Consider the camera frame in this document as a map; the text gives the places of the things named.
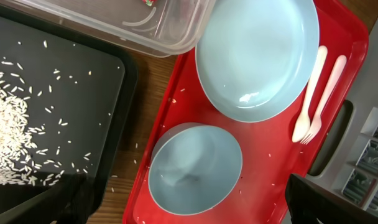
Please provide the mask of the food scraps with rice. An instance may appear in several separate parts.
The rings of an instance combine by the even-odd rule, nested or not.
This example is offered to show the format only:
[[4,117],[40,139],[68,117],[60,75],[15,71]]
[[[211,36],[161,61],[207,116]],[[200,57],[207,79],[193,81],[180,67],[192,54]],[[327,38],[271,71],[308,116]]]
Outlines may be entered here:
[[4,72],[0,72],[0,185],[36,185],[38,178],[34,175],[42,166],[53,164],[61,168],[62,163],[47,159],[43,163],[36,163],[29,149],[35,149],[36,154],[45,156],[48,149],[39,149],[32,140],[33,134],[43,135],[45,127],[28,127],[27,100],[14,94],[16,90],[24,91],[20,86],[12,90],[4,79]]

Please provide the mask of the small blue bowl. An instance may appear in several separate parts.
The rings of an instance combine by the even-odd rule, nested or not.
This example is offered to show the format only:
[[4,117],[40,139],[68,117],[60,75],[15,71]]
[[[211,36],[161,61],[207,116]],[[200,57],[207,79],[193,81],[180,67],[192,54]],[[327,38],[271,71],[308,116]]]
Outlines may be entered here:
[[153,148],[149,192],[168,213],[197,215],[232,192],[242,165],[241,147],[231,133],[217,126],[182,123],[163,134]]

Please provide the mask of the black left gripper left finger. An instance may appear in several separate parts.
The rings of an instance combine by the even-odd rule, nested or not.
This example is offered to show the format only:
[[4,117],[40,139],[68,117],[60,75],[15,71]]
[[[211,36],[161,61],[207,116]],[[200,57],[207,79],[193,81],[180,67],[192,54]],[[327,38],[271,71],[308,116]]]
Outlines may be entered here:
[[86,223],[93,202],[93,183],[84,175],[51,187],[0,185],[0,224]]

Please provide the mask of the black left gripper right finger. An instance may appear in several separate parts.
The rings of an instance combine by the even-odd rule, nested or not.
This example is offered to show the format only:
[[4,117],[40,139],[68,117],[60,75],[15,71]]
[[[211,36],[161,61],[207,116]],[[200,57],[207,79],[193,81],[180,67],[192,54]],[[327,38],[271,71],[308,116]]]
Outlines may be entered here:
[[298,174],[290,174],[285,201],[293,224],[378,224],[378,217]]

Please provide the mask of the light blue plate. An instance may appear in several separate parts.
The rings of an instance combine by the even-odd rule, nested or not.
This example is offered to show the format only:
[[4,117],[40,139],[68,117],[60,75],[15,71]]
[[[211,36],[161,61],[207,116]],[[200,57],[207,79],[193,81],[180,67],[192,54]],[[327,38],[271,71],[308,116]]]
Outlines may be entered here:
[[265,121],[303,91],[319,45],[313,0],[218,0],[195,47],[198,78],[223,115]]

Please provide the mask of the white plastic spoon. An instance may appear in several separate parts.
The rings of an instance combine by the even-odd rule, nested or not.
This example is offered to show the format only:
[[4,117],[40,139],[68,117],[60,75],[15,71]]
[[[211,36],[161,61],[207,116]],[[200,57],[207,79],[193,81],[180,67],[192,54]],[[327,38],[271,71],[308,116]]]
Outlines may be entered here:
[[313,97],[316,85],[318,83],[318,79],[321,75],[321,71],[325,64],[327,54],[328,54],[328,49],[326,46],[322,45],[318,48],[318,53],[316,56],[313,71],[310,75],[310,79],[308,81],[307,89],[305,92],[302,109],[297,118],[294,130],[293,130],[292,142],[299,142],[300,140],[302,140],[310,128],[311,121],[308,114],[308,110],[310,107],[311,99]]

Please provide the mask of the white plastic fork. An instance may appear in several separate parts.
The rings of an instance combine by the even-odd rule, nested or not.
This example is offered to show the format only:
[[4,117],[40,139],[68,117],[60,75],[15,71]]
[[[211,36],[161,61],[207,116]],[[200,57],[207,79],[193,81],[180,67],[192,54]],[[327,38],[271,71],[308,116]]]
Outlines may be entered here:
[[344,70],[346,62],[347,57],[345,55],[340,55],[336,59],[320,102],[318,103],[310,128],[305,137],[300,141],[301,144],[308,144],[319,133],[322,125],[321,114]]

